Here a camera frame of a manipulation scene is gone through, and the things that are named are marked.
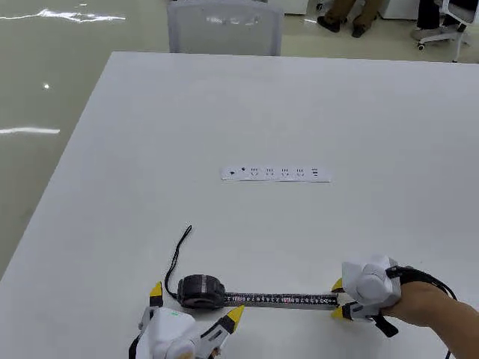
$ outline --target measuring tape blade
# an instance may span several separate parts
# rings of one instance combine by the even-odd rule
[[[339,306],[335,294],[225,293],[225,306],[272,307],[334,310]]]

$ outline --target chair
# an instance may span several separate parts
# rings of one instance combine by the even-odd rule
[[[443,12],[446,15],[452,16],[457,21],[459,21],[460,22],[459,27],[457,29],[454,29],[453,31],[451,31],[449,28],[443,28],[441,34],[424,37],[420,39],[418,42],[418,49],[423,50],[425,44],[432,41],[455,40],[456,52],[452,62],[457,62],[457,60],[459,59],[461,45],[463,43],[467,43],[467,44],[471,43],[469,34],[466,33],[466,26],[479,22],[478,8],[476,8],[476,10],[467,10],[455,4],[451,4],[449,0],[444,0],[442,2],[441,12]]]
[[[170,52],[279,56],[283,17],[279,8],[252,0],[171,2]]]

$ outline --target shoe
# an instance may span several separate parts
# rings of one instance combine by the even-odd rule
[[[351,34],[353,37],[356,39],[359,39],[365,32],[366,32],[366,27],[359,25],[359,26],[354,26],[353,27],[353,33]]]
[[[339,28],[341,26],[341,21],[334,21],[334,22],[327,22],[324,16],[320,16],[317,18],[317,23],[327,28],[331,32],[339,32]]]
[[[441,28],[419,28],[411,31],[411,37],[416,41],[420,41],[425,37],[440,35],[441,33]]]

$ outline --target tape measure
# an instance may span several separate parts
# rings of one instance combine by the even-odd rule
[[[334,310],[339,307],[336,294],[266,294],[226,292],[218,278],[194,274],[178,283],[177,301],[185,308],[274,307]]]

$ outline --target power outlet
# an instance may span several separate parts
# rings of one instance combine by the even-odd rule
[[[225,181],[331,182],[332,175],[317,166],[227,166]]]

